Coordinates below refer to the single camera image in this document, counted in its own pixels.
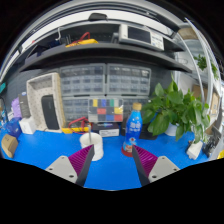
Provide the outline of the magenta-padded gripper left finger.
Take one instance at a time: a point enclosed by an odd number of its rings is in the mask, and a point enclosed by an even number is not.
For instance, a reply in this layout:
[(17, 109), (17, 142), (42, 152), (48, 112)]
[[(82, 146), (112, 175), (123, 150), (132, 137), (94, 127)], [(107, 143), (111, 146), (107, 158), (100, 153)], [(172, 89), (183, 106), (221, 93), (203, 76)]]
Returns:
[(85, 184), (93, 156), (94, 146), (90, 145), (69, 157), (64, 155), (60, 156), (46, 168), (46, 171), (79, 186), (83, 186)]

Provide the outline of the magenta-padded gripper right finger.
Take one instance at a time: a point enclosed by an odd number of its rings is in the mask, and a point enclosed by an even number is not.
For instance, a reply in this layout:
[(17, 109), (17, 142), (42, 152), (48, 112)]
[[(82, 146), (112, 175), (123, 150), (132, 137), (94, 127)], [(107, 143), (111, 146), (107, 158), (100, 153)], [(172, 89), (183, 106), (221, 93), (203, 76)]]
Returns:
[(157, 157), (136, 145), (132, 146), (132, 156), (142, 186), (179, 171), (179, 168), (166, 156)]

